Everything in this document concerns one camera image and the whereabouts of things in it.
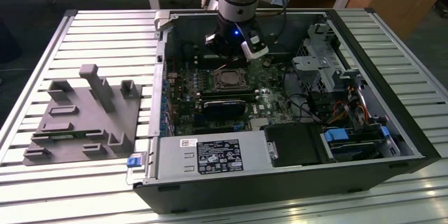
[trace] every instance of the floor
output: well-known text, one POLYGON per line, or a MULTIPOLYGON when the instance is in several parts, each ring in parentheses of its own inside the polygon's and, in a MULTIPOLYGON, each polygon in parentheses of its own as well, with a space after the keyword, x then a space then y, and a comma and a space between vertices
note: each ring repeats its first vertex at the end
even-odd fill
MULTIPOLYGON (((200 0, 160 0, 161 8, 200 8, 200 0)), ((20 58, 0 63, 0 125, 15 105, 67 9, 148 9, 148 0, 0 0, 0 18, 23 49, 20 58)), ((405 44, 448 88, 448 19, 431 11, 405 44)))

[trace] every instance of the blue latch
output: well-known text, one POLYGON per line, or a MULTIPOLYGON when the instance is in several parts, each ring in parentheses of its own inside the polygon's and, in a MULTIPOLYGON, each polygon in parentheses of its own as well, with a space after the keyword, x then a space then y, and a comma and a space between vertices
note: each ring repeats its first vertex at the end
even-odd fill
POLYGON ((348 140, 345 129, 329 129, 325 133, 327 142, 348 140))
POLYGON ((129 157, 127 167, 135 168, 141 166, 141 157, 129 157))
POLYGON ((385 126, 381 126, 381 132, 383 132, 384 138, 388 138, 391 136, 389 130, 387 129, 385 126))

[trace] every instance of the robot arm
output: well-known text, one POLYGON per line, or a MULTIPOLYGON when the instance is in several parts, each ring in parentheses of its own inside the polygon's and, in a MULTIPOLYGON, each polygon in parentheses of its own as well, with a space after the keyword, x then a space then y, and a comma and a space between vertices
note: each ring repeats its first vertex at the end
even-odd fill
POLYGON ((216 54, 229 58, 244 54, 252 60, 269 52, 256 21, 257 4, 259 0, 219 0, 217 27, 205 36, 205 45, 216 54))

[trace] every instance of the warning label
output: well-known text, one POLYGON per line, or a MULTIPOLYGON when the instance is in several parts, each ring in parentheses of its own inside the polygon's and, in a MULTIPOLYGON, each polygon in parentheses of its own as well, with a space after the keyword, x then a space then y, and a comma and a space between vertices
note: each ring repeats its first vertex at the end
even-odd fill
POLYGON ((197 142, 196 149, 200 174, 243 170, 243 157, 237 139, 197 142))

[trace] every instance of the gray plastic holder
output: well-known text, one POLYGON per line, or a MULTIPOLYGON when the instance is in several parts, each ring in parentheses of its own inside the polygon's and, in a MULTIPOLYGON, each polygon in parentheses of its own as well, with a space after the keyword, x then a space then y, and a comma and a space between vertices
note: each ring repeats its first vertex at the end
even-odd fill
POLYGON ((89 88, 72 88, 67 80, 52 82, 47 91, 52 99, 24 152, 24 165, 127 158, 133 153, 143 87, 132 80, 109 86, 97 71, 93 64, 80 67, 89 88))

